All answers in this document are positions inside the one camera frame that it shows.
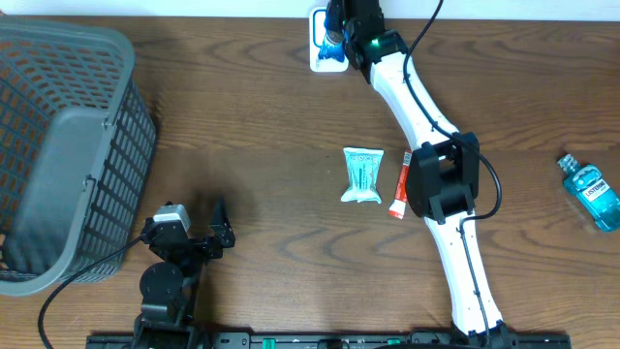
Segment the wooden table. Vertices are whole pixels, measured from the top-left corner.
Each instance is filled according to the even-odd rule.
[[[306,20],[60,19],[115,28],[135,45],[161,127],[135,234],[167,200],[190,209],[195,232],[218,194],[228,201],[237,246],[206,269],[201,320],[255,332],[450,325],[433,237],[410,211],[388,216],[405,138],[360,73],[310,71]],[[387,24],[412,40],[424,22]],[[502,178],[502,209],[478,233],[504,319],[566,331],[573,348],[620,347],[620,233],[595,229],[556,165],[569,151],[620,189],[619,57],[618,24],[505,21],[439,21],[415,57],[438,106],[476,132]],[[386,151],[381,205],[340,203],[348,145]],[[494,195],[481,171],[480,211]],[[140,276],[156,262],[140,245],[112,279],[61,293],[46,316],[52,343],[130,331]],[[40,346],[49,292],[0,297],[0,347]]]

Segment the toothpaste tube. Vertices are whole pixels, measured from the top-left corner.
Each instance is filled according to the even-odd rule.
[[[409,173],[409,164],[411,164],[411,150],[406,150],[403,167],[400,169],[400,176],[398,177],[398,184],[396,185],[394,203],[389,207],[389,215],[398,219],[403,219],[405,216],[405,209],[407,208],[405,183],[407,182],[407,174]]]

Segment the bottle label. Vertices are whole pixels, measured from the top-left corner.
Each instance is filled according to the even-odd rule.
[[[590,203],[592,203],[598,197],[604,194],[607,190],[609,190],[609,186],[603,179],[600,179],[599,181],[594,183],[594,185],[592,185],[591,187],[586,188],[582,193],[583,193],[583,196],[586,199],[588,199]]]

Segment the basket mesh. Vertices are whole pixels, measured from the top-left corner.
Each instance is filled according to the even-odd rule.
[[[128,66],[118,38],[99,31],[74,35],[74,30],[55,30],[56,23],[47,25],[49,31],[22,31],[20,25],[0,31],[1,281],[36,277],[59,257],[57,251],[45,256],[23,251],[28,238],[16,243],[13,251],[13,244],[6,243],[47,130],[58,113],[87,107],[116,114],[115,123],[108,125],[114,131],[104,170],[91,196],[76,257],[64,276],[126,243],[155,143],[155,128],[134,81],[119,83],[133,70],[133,58]],[[119,89],[124,91],[122,102],[111,105]],[[121,258],[78,281],[93,282],[114,274]]]

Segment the snack packet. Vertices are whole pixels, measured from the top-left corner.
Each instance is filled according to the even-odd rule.
[[[349,173],[349,189],[340,198],[341,202],[357,200],[358,203],[375,201],[381,203],[377,192],[379,166],[384,156],[382,150],[346,147],[345,159]]]

